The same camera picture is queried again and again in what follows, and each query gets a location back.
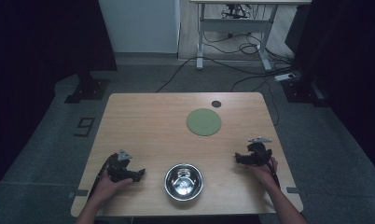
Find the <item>floor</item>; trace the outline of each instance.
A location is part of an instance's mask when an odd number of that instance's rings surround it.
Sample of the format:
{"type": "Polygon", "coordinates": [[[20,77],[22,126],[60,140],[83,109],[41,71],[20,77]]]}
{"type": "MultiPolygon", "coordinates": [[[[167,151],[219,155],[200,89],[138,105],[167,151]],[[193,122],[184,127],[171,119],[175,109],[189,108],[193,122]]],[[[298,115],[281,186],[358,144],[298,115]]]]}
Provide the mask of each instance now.
{"type": "MultiPolygon", "coordinates": [[[[222,59],[221,62],[232,61],[231,65],[235,67],[208,63],[202,71],[197,71],[194,62],[179,67],[184,62],[183,58],[195,56],[193,38],[194,33],[197,35],[192,31],[197,29],[193,26],[197,8],[188,0],[181,0],[181,8],[186,6],[183,4],[187,4],[191,13],[188,13],[187,19],[183,16],[182,21],[189,21],[192,25],[182,24],[179,60],[117,58],[118,72],[93,74],[94,77],[111,80],[102,101],[64,104],[65,98],[75,90],[78,79],[69,77],[56,85],[56,97],[48,113],[0,182],[0,224],[74,222],[75,218],[70,215],[74,193],[104,113],[106,99],[111,93],[155,92],[174,75],[162,91],[230,91],[233,83],[252,76],[241,72],[241,69],[263,72],[257,58],[250,59],[254,61],[250,67],[244,63],[237,66],[241,56],[225,55],[217,50],[211,52],[210,48],[205,49],[206,52],[222,59]],[[186,36],[184,32],[192,35],[192,41],[188,41],[190,38],[183,40],[182,37],[186,36]],[[77,127],[82,118],[95,118],[92,131],[87,137],[76,137],[76,133],[82,132],[77,127]]],[[[221,8],[223,6],[212,9],[214,15],[221,8]]],[[[285,13],[293,18],[293,10],[293,7],[286,7],[283,12],[280,8],[279,16],[285,13]]],[[[278,36],[284,39],[282,36],[287,33],[289,19],[285,16],[285,19],[276,20],[272,38],[278,36]]],[[[224,35],[227,34],[213,34],[212,38],[224,35]]],[[[293,57],[283,44],[284,40],[272,40],[271,43],[269,49],[293,57]]],[[[240,82],[233,90],[263,94],[299,188],[304,204],[303,215],[311,223],[375,224],[375,168],[330,108],[288,103],[280,83],[273,78],[250,78],[240,82]]],[[[263,224],[279,223],[275,214],[259,217],[263,224]]],[[[120,217],[106,220],[115,224],[130,223],[129,219],[120,217]]]]}

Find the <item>green circular mat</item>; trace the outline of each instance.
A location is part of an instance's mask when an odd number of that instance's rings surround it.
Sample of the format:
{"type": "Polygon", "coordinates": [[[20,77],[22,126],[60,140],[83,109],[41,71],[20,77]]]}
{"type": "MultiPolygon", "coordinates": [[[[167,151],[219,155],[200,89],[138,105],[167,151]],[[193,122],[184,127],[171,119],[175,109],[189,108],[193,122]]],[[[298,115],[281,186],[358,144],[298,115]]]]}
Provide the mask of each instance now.
{"type": "Polygon", "coordinates": [[[187,116],[187,127],[195,134],[208,136],[219,131],[222,120],[210,109],[193,110],[187,116]]]}

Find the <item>power strip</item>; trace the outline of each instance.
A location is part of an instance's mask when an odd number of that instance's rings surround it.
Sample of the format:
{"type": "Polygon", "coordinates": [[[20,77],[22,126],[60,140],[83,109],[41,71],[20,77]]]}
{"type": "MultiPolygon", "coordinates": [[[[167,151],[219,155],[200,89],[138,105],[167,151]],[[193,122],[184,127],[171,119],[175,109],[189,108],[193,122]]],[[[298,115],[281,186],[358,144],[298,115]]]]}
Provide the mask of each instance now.
{"type": "Polygon", "coordinates": [[[274,77],[274,80],[275,81],[282,81],[282,80],[287,80],[287,79],[291,79],[291,78],[295,78],[295,77],[296,77],[295,74],[288,73],[288,74],[276,76],[276,77],[274,77]]]}

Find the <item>stainless steel bowl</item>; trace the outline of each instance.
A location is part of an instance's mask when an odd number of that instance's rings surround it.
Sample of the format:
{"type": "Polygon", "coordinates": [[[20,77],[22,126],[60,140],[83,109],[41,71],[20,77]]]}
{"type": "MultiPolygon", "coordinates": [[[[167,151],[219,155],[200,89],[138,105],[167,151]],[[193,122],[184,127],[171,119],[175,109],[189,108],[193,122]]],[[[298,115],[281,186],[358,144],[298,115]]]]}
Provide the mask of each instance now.
{"type": "Polygon", "coordinates": [[[200,194],[203,186],[202,175],[190,164],[176,164],[165,176],[164,187],[177,201],[192,200],[200,194]]]}

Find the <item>white wall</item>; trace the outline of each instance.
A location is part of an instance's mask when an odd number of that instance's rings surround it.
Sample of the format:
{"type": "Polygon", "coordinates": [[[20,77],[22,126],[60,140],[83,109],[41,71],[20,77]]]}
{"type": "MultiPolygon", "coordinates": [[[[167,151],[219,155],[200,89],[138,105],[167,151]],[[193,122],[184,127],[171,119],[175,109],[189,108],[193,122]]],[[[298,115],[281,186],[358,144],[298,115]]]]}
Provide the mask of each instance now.
{"type": "Polygon", "coordinates": [[[99,0],[114,52],[176,53],[179,0],[99,0]]]}

